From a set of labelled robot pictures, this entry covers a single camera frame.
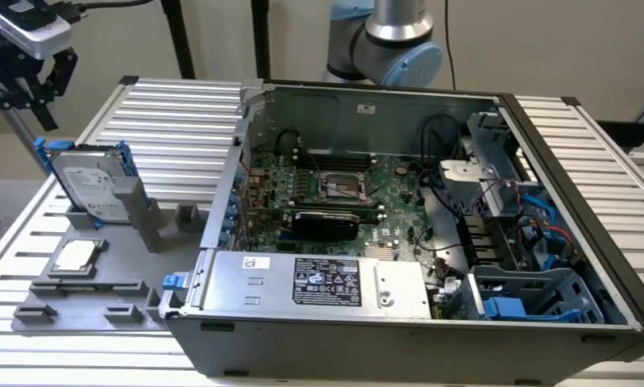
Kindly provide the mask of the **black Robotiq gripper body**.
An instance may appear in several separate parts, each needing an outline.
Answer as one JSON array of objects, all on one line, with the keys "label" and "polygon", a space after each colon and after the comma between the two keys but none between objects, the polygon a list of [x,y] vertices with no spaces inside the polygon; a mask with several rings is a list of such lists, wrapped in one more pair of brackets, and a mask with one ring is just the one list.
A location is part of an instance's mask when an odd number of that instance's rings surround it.
[{"label": "black Robotiq gripper body", "polygon": [[6,77],[22,77],[30,92],[29,83],[34,78],[38,80],[42,63],[42,60],[36,60],[17,46],[0,39],[0,81],[5,81]]}]

